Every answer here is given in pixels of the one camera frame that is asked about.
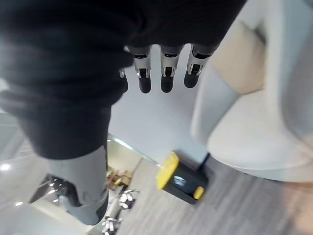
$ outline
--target yellow object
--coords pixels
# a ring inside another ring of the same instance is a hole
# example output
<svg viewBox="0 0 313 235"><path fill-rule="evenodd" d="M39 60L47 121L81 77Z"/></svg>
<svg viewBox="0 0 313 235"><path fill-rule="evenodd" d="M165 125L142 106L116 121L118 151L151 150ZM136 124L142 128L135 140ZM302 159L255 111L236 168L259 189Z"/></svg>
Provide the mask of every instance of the yellow object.
<svg viewBox="0 0 313 235"><path fill-rule="evenodd" d="M122 181L122 179L121 178L119 178L114 184L115 185L119 185L119 183Z"/></svg>
<svg viewBox="0 0 313 235"><path fill-rule="evenodd" d="M176 153L171 152L170 157L164 163L164 166L156 176L157 188L163 189L171 179L179 164L179 158Z"/></svg>
<svg viewBox="0 0 313 235"><path fill-rule="evenodd" d="M201 186L198 186L194 193L194 198L198 200L199 198L202 197L203 193L204 193L204 188L202 188Z"/></svg>

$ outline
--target gray robot arm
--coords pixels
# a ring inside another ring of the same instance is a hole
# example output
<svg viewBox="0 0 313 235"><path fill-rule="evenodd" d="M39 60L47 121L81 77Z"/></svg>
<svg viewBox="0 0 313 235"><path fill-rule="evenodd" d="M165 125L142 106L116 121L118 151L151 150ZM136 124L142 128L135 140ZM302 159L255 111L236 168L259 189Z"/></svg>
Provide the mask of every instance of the gray robot arm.
<svg viewBox="0 0 313 235"><path fill-rule="evenodd" d="M100 147L68 160L48 159L50 174L58 179L56 192L66 210L87 225L101 221L108 207L106 150Z"/></svg>

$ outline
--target dark fabric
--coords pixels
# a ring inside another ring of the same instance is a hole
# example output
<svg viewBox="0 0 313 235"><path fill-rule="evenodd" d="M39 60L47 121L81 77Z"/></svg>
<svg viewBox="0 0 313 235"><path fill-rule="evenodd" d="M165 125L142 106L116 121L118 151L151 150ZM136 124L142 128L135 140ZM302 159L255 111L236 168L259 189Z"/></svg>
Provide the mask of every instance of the dark fabric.
<svg viewBox="0 0 313 235"><path fill-rule="evenodd" d="M123 50L150 44L216 47L245 0L0 0L0 106L42 157L101 146L130 66Z"/></svg>

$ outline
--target carpet floor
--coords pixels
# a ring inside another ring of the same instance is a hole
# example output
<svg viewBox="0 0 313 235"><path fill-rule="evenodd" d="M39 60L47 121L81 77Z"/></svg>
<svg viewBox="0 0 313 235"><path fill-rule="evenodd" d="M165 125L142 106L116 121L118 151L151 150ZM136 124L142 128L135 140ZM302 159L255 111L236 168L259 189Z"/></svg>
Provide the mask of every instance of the carpet floor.
<svg viewBox="0 0 313 235"><path fill-rule="evenodd" d="M158 190L158 167L139 164L139 189L118 235L313 235L313 183L281 183L243 174L213 158L210 185L196 206Z"/></svg>

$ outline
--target white armchair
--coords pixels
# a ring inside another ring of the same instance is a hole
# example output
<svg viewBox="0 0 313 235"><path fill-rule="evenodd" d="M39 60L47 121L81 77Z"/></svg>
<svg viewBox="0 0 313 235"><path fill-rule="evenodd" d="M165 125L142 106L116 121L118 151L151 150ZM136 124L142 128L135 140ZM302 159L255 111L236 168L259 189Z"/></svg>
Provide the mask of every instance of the white armchair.
<svg viewBox="0 0 313 235"><path fill-rule="evenodd" d="M313 8L249 0L202 72L191 133L258 177L313 181Z"/></svg>

